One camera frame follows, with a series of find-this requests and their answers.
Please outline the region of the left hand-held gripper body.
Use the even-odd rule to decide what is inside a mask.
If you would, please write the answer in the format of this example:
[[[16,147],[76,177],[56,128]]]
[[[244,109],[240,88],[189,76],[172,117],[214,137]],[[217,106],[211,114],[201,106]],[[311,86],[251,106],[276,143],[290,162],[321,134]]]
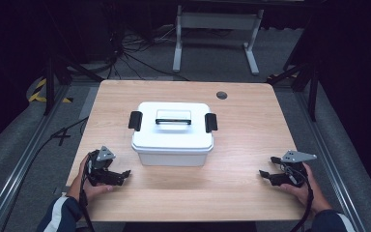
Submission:
[[[114,160],[116,156],[105,146],[88,154],[86,175],[92,186],[97,184],[111,185],[112,171],[104,170],[107,160]]]

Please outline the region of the aluminium floor rail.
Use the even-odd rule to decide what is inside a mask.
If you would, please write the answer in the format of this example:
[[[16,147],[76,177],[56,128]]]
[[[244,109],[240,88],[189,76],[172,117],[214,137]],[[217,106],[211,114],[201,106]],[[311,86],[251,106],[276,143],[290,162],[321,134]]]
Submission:
[[[0,135],[0,232],[8,223],[29,168],[50,137],[50,123],[69,89],[68,85],[57,87],[55,105],[47,116],[42,102],[32,102]]]
[[[306,124],[310,128],[311,133],[314,139],[316,140],[320,152],[318,158],[322,161],[322,164],[325,170],[327,171],[328,178],[332,184],[333,190],[341,205],[343,212],[350,219],[356,232],[366,232],[361,217],[359,216],[355,204],[351,198],[351,195],[349,194],[348,189],[342,177],[340,176],[339,170],[336,167],[330,155],[328,146],[321,135],[318,125],[309,116],[307,109],[307,101],[305,97],[301,93],[295,93],[294,96],[300,106],[300,111],[305,117]]]

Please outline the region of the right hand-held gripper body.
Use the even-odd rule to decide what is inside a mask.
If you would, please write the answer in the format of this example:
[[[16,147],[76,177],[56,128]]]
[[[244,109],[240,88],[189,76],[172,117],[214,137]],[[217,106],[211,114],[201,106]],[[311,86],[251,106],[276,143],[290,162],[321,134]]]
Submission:
[[[281,158],[281,164],[278,164],[284,175],[283,184],[300,188],[307,180],[307,172],[304,167],[304,162],[315,160],[316,155],[307,154],[299,151],[289,150]]]

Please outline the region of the black box latch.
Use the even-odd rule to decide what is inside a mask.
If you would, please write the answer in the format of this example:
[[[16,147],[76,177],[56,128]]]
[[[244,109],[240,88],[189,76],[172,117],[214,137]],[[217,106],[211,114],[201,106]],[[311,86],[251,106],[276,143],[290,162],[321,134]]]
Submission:
[[[128,127],[135,131],[141,130],[143,113],[141,111],[131,111],[128,121]]]
[[[206,128],[206,133],[217,131],[217,119],[214,113],[205,114],[205,128]]]

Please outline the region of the person's right hand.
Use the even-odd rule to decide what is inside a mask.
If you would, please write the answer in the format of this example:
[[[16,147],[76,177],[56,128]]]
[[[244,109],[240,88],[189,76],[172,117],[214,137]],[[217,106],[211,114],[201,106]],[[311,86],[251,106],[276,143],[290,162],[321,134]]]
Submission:
[[[289,184],[282,184],[279,188],[286,193],[294,195],[298,199],[298,201],[304,206],[309,205],[307,203],[308,193],[309,193],[309,189],[312,189],[313,200],[312,200],[312,203],[309,205],[311,212],[314,215],[317,215],[318,213],[321,213],[322,211],[332,210],[331,205],[328,203],[327,199],[323,195],[323,192],[320,186],[318,185],[316,179],[314,178],[310,166],[305,163],[304,167],[308,175],[308,184],[304,184],[300,188],[291,186]]]

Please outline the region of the white storage box lid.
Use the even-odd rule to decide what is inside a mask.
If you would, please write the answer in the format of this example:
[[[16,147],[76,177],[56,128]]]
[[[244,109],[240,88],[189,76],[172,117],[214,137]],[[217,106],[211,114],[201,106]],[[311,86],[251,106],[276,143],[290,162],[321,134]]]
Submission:
[[[160,109],[189,110],[191,124],[156,124]],[[214,147],[213,132],[206,133],[205,114],[212,113],[204,103],[144,101],[135,111],[143,113],[141,130],[132,135],[131,146],[140,149],[199,149]]]

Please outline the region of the white plastic storage box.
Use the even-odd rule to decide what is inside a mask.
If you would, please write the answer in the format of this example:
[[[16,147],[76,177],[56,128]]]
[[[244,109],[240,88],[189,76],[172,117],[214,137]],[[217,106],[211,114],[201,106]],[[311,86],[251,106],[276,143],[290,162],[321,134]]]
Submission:
[[[205,164],[208,153],[213,147],[199,149],[132,149],[138,154],[143,165],[156,166],[202,166]]]

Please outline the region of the black metal stand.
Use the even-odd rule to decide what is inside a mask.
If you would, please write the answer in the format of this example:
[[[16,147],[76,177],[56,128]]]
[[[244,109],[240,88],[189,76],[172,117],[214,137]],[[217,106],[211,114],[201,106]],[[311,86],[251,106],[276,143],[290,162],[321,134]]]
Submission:
[[[102,78],[99,75],[87,70],[67,57],[59,54],[51,55],[45,64],[46,104],[44,116],[47,116],[55,105],[55,79],[58,79],[61,85],[71,84],[71,75],[68,67],[72,67],[96,82],[102,82]]]
[[[270,85],[274,85],[279,81],[282,81],[294,75],[297,76],[291,84],[291,89],[294,92],[302,92],[306,86],[309,86],[307,111],[310,119],[315,122],[315,108],[319,81],[319,73],[317,71],[316,64],[304,63],[294,66],[283,73],[270,75],[267,78],[266,82]]]

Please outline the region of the yellow black floor tape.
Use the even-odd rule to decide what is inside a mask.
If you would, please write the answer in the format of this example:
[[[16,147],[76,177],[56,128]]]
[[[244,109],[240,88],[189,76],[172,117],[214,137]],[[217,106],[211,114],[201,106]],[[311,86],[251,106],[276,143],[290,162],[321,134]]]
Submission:
[[[34,91],[29,97],[29,102],[46,102],[46,97],[41,95],[41,91],[46,84],[46,79],[43,77],[36,85]]]

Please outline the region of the white metal desk frame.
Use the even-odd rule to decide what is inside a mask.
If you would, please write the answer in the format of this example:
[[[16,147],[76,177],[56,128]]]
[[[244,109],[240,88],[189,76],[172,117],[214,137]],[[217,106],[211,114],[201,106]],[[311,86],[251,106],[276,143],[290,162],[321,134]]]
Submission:
[[[255,14],[220,14],[220,13],[190,13],[183,10],[183,6],[177,7],[176,15],[176,45],[172,70],[178,73],[182,63],[182,30],[187,29],[223,29],[223,30],[246,30],[250,31],[250,39],[243,44],[248,66],[253,75],[259,74],[259,68],[253,52],[253,46],[258,35],[260,24],[263,19],[263,10]]]

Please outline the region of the person's left hand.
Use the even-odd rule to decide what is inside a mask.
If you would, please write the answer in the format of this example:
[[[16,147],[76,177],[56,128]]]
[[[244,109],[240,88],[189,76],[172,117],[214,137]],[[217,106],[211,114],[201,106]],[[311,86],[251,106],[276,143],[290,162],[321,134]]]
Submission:
[[[113,186],[105,184],[99,184],[94,187],[90,184],[89,181],[81,183],[87,158],[88,157],[85,157],[80,163],[78,174],[72,181],[71,186],[69,187],[69,190],[66,193],[67,197],[72,197],[76,201],[79,200],[80,189],[83,189],[85,191],[88,201],[92,201],[95,197],[104,193],[111,192],[114,189]]]

